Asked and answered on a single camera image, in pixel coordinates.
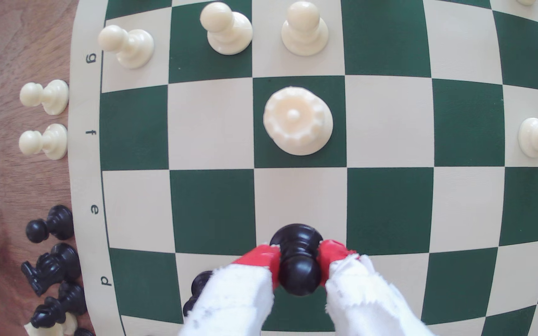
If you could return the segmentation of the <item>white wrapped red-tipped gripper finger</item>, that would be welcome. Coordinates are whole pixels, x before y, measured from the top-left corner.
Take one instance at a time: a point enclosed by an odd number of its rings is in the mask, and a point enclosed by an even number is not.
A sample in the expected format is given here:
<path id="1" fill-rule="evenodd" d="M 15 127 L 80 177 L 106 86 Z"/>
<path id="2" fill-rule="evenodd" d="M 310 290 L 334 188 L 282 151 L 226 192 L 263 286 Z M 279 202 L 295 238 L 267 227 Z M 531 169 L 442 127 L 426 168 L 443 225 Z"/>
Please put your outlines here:
<path id="1" fill-rule="evenodd" d="M 318 247 L 318 263 L 325 309 L 337 335 L 433 335 L 368 255 L 324 240 Z"/>
<path id="2" fill-rule="evenodd" d="M 259 245 L 197 275 L 179 335 L 260 335 L 279 286 L 280 256 L 278 245 Z"/>

